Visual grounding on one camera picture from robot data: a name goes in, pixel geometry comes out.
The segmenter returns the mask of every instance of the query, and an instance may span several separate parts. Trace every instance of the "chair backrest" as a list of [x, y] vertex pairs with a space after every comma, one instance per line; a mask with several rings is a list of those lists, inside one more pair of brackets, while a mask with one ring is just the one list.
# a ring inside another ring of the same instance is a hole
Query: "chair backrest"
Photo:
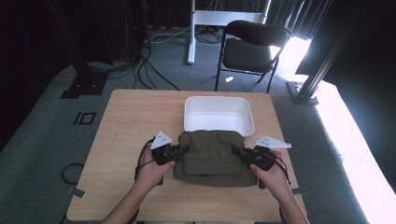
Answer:
[[234, 35], [244, 41], [262, 46], [285, 47], [291, 38], [291, 31], [282, 26], [265, 25], [251, 21], [231, 21], [223, 30], [226, 35]]

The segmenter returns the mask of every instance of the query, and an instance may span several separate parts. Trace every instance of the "black cable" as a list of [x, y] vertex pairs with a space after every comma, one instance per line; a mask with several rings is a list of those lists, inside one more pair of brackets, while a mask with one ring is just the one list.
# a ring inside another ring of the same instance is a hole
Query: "black cable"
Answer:
[[140, 169], [140, 168], [142, 168], [143, 166], [145, 166], [145, 165], [151, 163], [152, 161], [154, 161], [154, 159], [152, 159], [151, 161], [146, 161], [145, 163], [139, 165], [137, 168]]
[[149, 90], [151, 90], [151, 88], [143, 81], [141, 75], [140, 75], [140, 71], [142, 70], [142, 67], [145, 63], [141, 63], [139, 66], [139, 69], [137, 70], [137, 77], [139, 78], [139, 81]]
[[174, 83], [172, 83], [171, 81], [169, 81], [166, 77], [164, 77], [155, 67], [154, 65], [152, 65], [148, 59], [146, 59], [145, 57], [142, 56], [142, 58], [145, 60], [146, 63], [148, 63], [148, 65], [154, 69], [154, 71], [157, 73], [158, 76], [160, 76], [163, 80], [165, 80], [167, 83], [171, 84], [173, 87], [175, 87], [178, 91], [180, 91], [180, 88], [178, 86], [176, 86]]
[[64, 217], [62, 218], [62, 221], [60, 222], [60, 224], [64, 224], [64, 221], [66, 220], [66, 218], [67, 218], [67, 213], [64, 214]]
[[[201, 37], [199, 37], [200, 35], [213, 35], [216, 38], [216, 40], [208, 40], [208, 39], [205, 39], [205, 38], [201, 38]], [[169, 34], [169, 35], [154, 36], [152, 38], [163, 38], [163, 37], [167, 37], [168, 38], [168, 36], [171, 36], [172, 38], [189, 38], [189, 37], [191, 37], [188, 34], [176, 34], [176, 35]], [[199, 31], [199, 32], [195, 33], [195, 39], [197, 41], [199, 41], [199, 42], [206, 43], [206, 44], [218, 44], [218, 43], [221, 43], [221, 37], [222, 37], [221, 34], [219, 34], [217, 32], [213, 32], [213, 31], [205, 31], [205, 32]]]
[[[289, 174], [288, 174], [288, 166], [279, 157], [275, 157], [274, 162], [282, 169], [283, 173], [285, 173], [286, 179], [288, 180], [288, 184], [290, 186], [291, 182], [290, 182]], [[286, 221], [285, 217], [283, 216], [282, 209], [280, 208], [280, 206], [279, 206], [279, 215], [280, 215], [280, 220], [282, 221], [282, 223], [283, 224], [288, 224], [288, 222]]]
[[[290, 182], [290, 179], [289, 179], [288, 166], [286, 165], [286, 163], [285, 163], [282, 159], [280, 159], [279, 157], [274, 156], [274, 155], [270, 155], [270, 154], [265, 153], [264, 156], [266, 156], [268, 159], [270, 159], [270, 160], [273, 161], [277, 166], [280, 167], [280, 169], [281, 169], [281, 170], [283, 171], [283, 173], [285, 174], [286, 179], [288, 180], [288, 183], [289, 183], [289, 186], [290, 186], [291, 182]], [[283, 163], [283, 165], [280, 164], [276, 159], [279, 159], [279, 160]]]
[[149, 83], [151, 83], [151, 86], [153, 86], [155, 90], [158, 90], [154, 82], [152, 82], [151, 78], [149, 77], [149, 69], [146, 63], [145, 63], [145, 68], [146, 68], [146, 77], [148, 78]]
[[81, 163], [72, 163], [66, 167], [64, 167], [64, 169], [62, 170], [62, 180], [64, 182], [66, 182], [67, 184], [71, 184], [71, 185], [76, 185], [78, 182], [72, 182], [66, 179], [66, 177], [64, 176], [64, 174], [66, 173], [67, 169], [69, 169], [72, 166], [81, 166], [82, 168], [84, 168], [84, 165]]
[[137, 81], [137, 76], [136, 76], [136, 68], [134, 69], [134, 86], [133, 89], [136, 87], [136, 81]]
[[147, 143], [142, 147], [142, 150], [140, 151], [140, 155], [139, 155], [139, 159], [137, 160], [137, 165], [136, 165], [136, 172], [135, 172], [135, 176], [137, 176], [137, 171], [138, 169], [140, 169], [140, 167], [142, 167], [143, 165], [146, 165], [147, 163], [140, 165], [140, 162], [143, 159], [143, 155], [145, 154], [146, 148], [148, 147], [148, 145], [152, 142], [154, 142], [155, 137], [153, 137], [152, 139], [148, 140]]
[[[125, 13], [126, 9], [125, 9], [124, 2], [123, 2], [123, 0], [120, 0], [120, 1], [121, 1], [121, 4], [122, 4], [122, 11], [123, 11], [124, 19], [125, 19], [125, 43], [124, 43], [124, 48], [123, 48], [123, 51], [122, 51], [122, 54], [121, 54], [121, 57], [120, 57], [122, 59], [123, 55], [124, 55], [124, 52], [126, 50], [126, 47], [128, 46], [128, 20], [127, 20], [127, 15]], [[99, 11], [97, 9], [97, 5], [95, 4], [95, 1], [93, 1], [93, 5], [94, 5], [94, 9], [95, 9], [95, 12], [96, 12], [97, 16], [99, 16]], [[136, 62], [131, 62], [131, 63], [126, 63], [126, 64], [122, 64], [122, 65], [118, 65], [118, 66], [113, 66], [113, 67], [110, 67], [110, 68], [99, 68], [99, 67], [95, 67], [95, 66], [90, 65], [90, 68], [91, 68], [92, 71], [94, 71], [96, 73], [113, 73], [113, 72], [128, 71], [131, 68], [131, 66], [133, 66], [135, 63]], [[124, 74], [124, 75], [122, 75], [122, 76], [120, 76], [120, 77], [124, 77], [124, 76], [126, 76], [128, 74], [129, 74], [129, 72]]]
[[131, 71], [129, 71], [129, 72], [126, 72], [125, 74], [122, 74], [122, 75], [120, 75], [119, 77], [108, 77], [107, 80], [114, 80], [114, 79], [119, 79], [119, 78], [122, 78], [122, 77], [126, 77], [126, 76], [128, 76], [129, 74], [131, 74], [133, 71], [134, 71], [134, 70], [131, 70]]

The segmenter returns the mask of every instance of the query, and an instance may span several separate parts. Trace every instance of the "white marker tag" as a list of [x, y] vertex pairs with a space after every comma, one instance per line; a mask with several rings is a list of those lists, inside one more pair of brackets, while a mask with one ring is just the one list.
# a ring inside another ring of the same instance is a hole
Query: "white marker tag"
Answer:
[[155, 136], [154, 141], [151, 144], [151, 149], [155, 149], [157, 147], [162, 147], [165, 146], [166, 144], [172, 143], [172, 138], [168, 137], [166, 134], [164, 134], [162, 131], [159, 131], [157, 133], [157, 136]]
[[256, 146], [260, 146], [260, 147], [291, 147], [291, 144], [281, 142], [279, 140], [276, 140], [275, 138], [265, 135], [261, 139], [256, 141]]

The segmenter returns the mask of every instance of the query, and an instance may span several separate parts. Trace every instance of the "table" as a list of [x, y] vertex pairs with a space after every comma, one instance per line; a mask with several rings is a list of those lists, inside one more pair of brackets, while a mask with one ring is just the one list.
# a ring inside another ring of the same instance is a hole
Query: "table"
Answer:
[[[134, 183], [134, 168], [142, 146], [159, 130], [177, 143], [183, 130], [184, 103], [190, 96], [234, 96], [249, 101], [255, 133], [246, 137], [254, 147], [264, 134], [283, 141], [270, 95], [220, 91], [115, 90], [92, 143], [77, 188], [85, 197], [73, 196], [67, 211], [71, 220], [100, 220]], [[291, 186], [298, 188], [289, 153], [279, 149], [288, 165]], [[301, 195], [295, 195], [304, 209]], [[276, 200], [258, 187], [215, 188], [164, 177], [140, 206], [143, 221], [279, 221]]]
[[265, 2], [262, 13], [258, 12], [233, 12], [233, 11], [212, 11], [195, 10], [195, 0], [191, 0], [191, 37], [189, 47], [188, 63], [195, 62], [195, 25], [217, 25], [226, 26], [231, 21], [253, 21], [265, 23], [271, 0]]

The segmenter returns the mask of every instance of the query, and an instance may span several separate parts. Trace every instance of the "olive green cloth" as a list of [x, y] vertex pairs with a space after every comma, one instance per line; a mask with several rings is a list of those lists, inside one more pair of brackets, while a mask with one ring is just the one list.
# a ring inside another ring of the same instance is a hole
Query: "olive green cloth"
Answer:
[[216, 187], [257, 185], [257, 176], [232, 152], [232, 146], [244, 147], [244, 140], [234, 131], [182, 133], [178, 142], [187, 153], [174, 166], [174, 178]]

